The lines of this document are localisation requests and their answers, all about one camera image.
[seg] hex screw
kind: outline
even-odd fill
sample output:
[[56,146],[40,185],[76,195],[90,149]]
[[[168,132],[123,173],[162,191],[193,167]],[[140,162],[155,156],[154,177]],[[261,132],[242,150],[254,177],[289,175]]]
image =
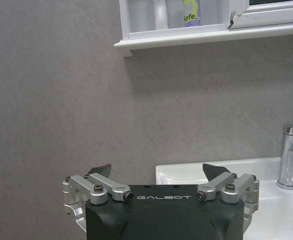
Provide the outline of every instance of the hex screw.
[[197,197],[197,199],[198,199],[200,202],[202,202],[202,201],[204,201],[204,200],[207,198],[207,195],[206,195],[206,193],[205,193],[204,191],[198,191],[198,192],[196,193],[196,197]]
[[236,186],[232,183],[225,185],[225,190],[228,192],[234,192],[236,190]]
[[94,188],[93,188],[93,190],[94,190],[94,192],[95,193],[102,193],[103,192],[103,186],[102,185],[94,185]]
[[129,201],[131,201],[131,200],[133,199],[133,197],[134,197],[134,195],[133,195],[133,193],[130,192],[130,191],[127,191],[127,192],[125,192],[125,193],[123,194],[123,200],[124,200],[124,202],[129,202]]

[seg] logo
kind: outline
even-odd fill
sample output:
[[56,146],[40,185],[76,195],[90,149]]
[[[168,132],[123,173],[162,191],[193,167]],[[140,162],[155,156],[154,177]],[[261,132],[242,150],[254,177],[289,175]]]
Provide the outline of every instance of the logo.
[[179,200],[179,199],[189,199],[191,196],[137,196],[138,200]]

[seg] wall shelf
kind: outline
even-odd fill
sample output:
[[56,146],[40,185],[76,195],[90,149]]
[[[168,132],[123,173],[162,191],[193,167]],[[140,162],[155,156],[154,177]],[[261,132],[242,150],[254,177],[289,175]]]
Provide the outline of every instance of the wall shelf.
[[[123,40],[114,45],[124,57],[131,57],[131,50],[138,49],[293,34],[293,1],[249,6],[249,0],[223,0],[223,5],[219,6],[217,0],[215,7],[219,6],[216,11],[221,16],[215,17],[215,20],[212,18],[210,24],[194,27],[175,25],[175,28],[154,29],[150,27],[152,24],[146,23],[149,27],[145,27],[145,22],[141,21],[140,25],[135,25],[135,29],[143,31],[135,32],[131,32],[132,18],[128,15],[128,1],[133,0],[120,0]],[[150,4],[151,0],[138,1],[144,4],[148,1]]]

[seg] window frame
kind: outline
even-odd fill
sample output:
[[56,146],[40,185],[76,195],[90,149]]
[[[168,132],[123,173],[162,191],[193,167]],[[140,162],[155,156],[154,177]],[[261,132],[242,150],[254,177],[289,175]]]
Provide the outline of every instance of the window frame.
[[231,20],[230,29],[293,23],[293,0],[250,5]]

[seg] bottle label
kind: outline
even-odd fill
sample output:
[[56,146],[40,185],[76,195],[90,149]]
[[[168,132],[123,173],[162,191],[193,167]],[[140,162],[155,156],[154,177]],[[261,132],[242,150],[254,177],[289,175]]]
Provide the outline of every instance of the bottle label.
[[184,26],[200,26],[201,22],[201,11],[200,11],[200,0],[183,0],[184,4]]

